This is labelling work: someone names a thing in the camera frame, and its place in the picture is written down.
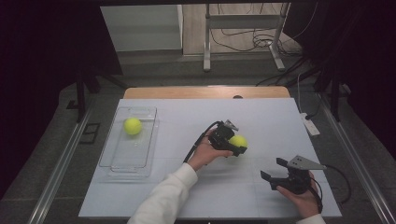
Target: yellow ball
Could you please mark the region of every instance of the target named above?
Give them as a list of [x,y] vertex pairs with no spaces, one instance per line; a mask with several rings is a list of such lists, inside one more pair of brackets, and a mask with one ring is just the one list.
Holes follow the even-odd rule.
[[128,118],[124,121],[124,131],[128,134],[138,134],[142,131],[142,122],[137,118]]
[[229,142],[236,147],[248,147],[248,141],[242,135],[234,135]]

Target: human hand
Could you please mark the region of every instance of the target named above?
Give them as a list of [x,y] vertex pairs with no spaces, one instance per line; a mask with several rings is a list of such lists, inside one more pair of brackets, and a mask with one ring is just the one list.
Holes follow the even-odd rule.
[[209,130],[206,136],[202,139],[198,148],[195,149],[192,157],[187,161],[192,169],[195,171],[201,169],[204,165],[209,164],[217,157],[229,157],[232,156],[233,153],[229,150],[216,150],[210,145],[208,136],[213,132],[213,130]]
[[[311,178],[314,178],[314,175],[311,172],[309,172],[309,175],[311,176]],[[311,187],[316,192],[318,192],[317,185],[315,184],[314,180],[311,180]],[[318,214],[318,203],[311,191],[307,190],[303,194],[294,194],[288,189],[282,188],[280,186],[277,186],[276,189],[283,196],[285,196],[294,203],[302,218],[312,217]]]

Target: transparent tray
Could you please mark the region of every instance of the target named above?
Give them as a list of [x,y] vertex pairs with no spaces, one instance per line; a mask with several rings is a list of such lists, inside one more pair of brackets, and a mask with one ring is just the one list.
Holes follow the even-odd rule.
[[[140,133],[130,135],[124,131],[123,122],[128,118],[140,119]],[[156,107],[119,107],[111,124],[99,166],[107,168],[108,175],[117,179],[149,176],[158,128]]]

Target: white tabletop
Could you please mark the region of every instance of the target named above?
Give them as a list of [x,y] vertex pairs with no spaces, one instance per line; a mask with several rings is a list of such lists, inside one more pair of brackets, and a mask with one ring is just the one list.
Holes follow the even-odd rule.
[[[318,161],[292,98],[120,100],[122,106],[155,106],[160,122],[150,176],[124,183],[106,182],[107,171],[96,167],[80,217],[130,217],[166,174],[183,162],[199,135],[214,121],[229,119],[246,137],[247,152],[218,158],[198,172],[198,183],[179,218],[297,217],[290,201],[271,190],[260,170],[286,177],[276,164],[296,155]],[[322,171],[313,171],[323,190],[324,217],[341,213]]]

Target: white sleeve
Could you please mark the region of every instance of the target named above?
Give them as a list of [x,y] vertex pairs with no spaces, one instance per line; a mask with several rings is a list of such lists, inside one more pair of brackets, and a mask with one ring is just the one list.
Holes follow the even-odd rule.
[[168,175],[140,204],[128,224],[173,224],[198,176],[187,164]]
[[296,222],[296,224],[325,224],[321,214],[314,215],[312,217],[305,218]]

